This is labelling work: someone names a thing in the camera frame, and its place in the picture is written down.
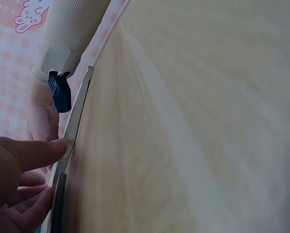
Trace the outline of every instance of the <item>cartoon rabbit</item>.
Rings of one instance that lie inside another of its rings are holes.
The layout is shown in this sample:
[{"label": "cartoon rabbit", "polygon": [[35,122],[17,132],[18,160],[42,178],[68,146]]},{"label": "cartoon rabbit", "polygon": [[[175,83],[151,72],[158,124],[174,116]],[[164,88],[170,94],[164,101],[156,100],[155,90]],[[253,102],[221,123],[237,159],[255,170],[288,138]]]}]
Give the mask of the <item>cartoon rabbit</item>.
[{"label": "cartoon rabbit", "polygon": [[21,16],[14,19],[17,24],[15,31],[24,33],[42,21],[42,14],[48,9],[51,0],[29,0],[24,3]]}]

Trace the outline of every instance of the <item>light wood panel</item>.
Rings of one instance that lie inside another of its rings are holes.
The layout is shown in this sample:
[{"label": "light wood panel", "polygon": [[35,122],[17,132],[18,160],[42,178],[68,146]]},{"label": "light wood panel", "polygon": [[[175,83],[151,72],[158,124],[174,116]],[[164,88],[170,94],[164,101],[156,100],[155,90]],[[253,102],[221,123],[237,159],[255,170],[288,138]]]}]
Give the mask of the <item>light wood panel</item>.
[{"label": "light wood panel", "polygon": [[290,0],[132,0],[67,172],[63,232],[290,232]]}]

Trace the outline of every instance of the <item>black clip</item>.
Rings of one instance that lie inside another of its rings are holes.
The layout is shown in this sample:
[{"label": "black clip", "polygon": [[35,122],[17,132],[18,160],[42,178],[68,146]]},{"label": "black clip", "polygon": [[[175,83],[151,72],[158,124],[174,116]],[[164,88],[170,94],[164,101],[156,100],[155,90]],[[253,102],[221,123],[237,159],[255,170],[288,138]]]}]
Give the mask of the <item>black clip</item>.
[{"label": "black clip", "polygon": [[48,84],[52,92],[55,110],[66,113],[71,110],[71,90],[67,82],[70,72],[59,74],[57,71],[49,72]]}]

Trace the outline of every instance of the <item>finger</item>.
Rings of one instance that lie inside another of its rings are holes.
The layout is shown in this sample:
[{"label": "finger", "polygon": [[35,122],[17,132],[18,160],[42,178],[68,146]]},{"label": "finger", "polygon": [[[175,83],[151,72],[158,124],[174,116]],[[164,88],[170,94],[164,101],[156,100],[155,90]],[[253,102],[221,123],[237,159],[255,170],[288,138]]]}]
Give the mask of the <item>finger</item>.
[{"label": "finger", "polygon": [[34,171],[24,172],[19,180],[19,186],[37,186],[45,184],[45,177]]},{"label": "finger", "polygon": [[47,169],[47,167],[41,167],[41,168],[40,168],[40,171],[41,171],[43,174],[45,174],[45,175],[47,175],[47,173],[48,173],[48,169]]},{"label": "finger", "polygon": [[44,190],[31,208],[26,210],[22,217],[27,220],[33,230],[36,230],[50,211],[54,191],[52,188]]},{"label": "finger", "polygon": [[28,130],[28,128],[27,128],[27,131],[26,131],[26,138],[29,141],[33,141],[34,140],[32,134],[30,133],[30,131]]},{"label": "finger", "polygon": [[19,188],[16,191],[12,200],[10,200],[8,202],[8,206],[13,207],[15,205],[18,205],[19,203],[22,203],[26,200],[29,200],[33,197],[36,197],[37,195],[39,195],[42,191],[44,191],[47,188],[48,188],[47,185],[39,185],[39,186],[35,186],[35,187]]},{"label": "finger", "polygon": [[59,124],[59,114],[57,112],[50,112],[50,140],[58,139],[58,124]]},{"label": "finger", "polygon": [[51,140],[39,133],[34,134],[33,137],[34,141],[51,142]]},{"label": "finger", "polygon": [[2,146],[13,155],[22,172],[51,165],[67,150],[65,139],[53,142],[6,140],[8,142],[2,142]]}]

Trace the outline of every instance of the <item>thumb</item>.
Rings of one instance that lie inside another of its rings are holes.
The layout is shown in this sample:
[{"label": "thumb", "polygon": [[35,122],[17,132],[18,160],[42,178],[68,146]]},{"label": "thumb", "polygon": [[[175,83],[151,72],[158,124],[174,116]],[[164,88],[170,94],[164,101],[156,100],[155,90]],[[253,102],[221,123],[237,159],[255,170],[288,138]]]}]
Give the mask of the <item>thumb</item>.
[{"label": "thumb", "polygon": [[52,142],[15,141],[13,156],[22,172],[52,165],[63,157],[67,150],[67,141],[57,139]]}]

